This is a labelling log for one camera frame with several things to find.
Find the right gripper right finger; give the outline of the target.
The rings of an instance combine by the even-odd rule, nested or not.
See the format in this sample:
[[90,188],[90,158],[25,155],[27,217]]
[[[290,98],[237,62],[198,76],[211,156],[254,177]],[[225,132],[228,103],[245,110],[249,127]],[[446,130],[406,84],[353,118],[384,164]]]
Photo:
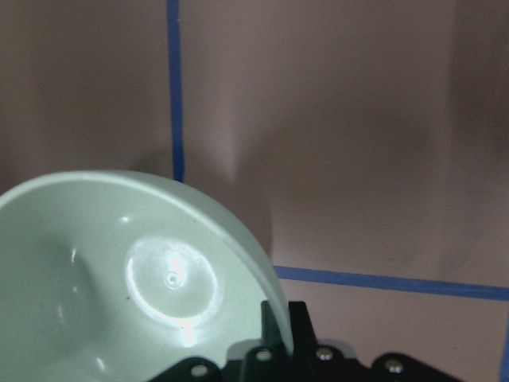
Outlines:
[[317,340],[307,305],[289,302],[293,334],[292,381],[457,381],[455,376],[402,353],[384,353],[366,366]]

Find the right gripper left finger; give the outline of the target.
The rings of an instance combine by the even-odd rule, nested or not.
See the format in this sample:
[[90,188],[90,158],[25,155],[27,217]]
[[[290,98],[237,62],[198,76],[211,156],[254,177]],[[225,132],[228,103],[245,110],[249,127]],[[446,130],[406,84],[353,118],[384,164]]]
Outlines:
[[261,303],[260,323],[259,339],[241,341],[227,351],[222,381],[289,381],[290,358],[267,301]]

